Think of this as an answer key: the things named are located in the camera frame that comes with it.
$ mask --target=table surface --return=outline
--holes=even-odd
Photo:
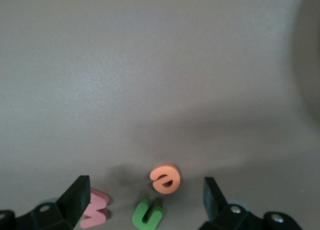
[[[196,230],[211,176],[258,217],[280,211],[319,229],[320,125],[307,100],[317,93],[304,88],[316,77],[301,79],[317,6],[0,0],[0,209],[20,216],[90,175],[111,198],[111,218],[92,229],[135,229],[148,194],[163,201],[157,229]],[[170,195],[149,179],[162,163],[181,174]]]

